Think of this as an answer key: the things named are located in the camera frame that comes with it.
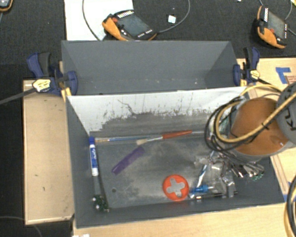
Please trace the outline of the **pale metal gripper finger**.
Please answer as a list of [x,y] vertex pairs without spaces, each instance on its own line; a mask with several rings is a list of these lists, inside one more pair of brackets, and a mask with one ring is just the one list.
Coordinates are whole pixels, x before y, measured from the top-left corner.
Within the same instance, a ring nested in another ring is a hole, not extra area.
[[199,173],[198,181],[196,186],[215,185],[221,178],[221,163],[206,164],[203,166],[201,172]]
[[223,177],[223,182],[226,186],[226,196],[228,198],[232,198],[235,196],[235,192],[236,192],[236,186],[235,186],[235,182],[232,178],[229,177]]

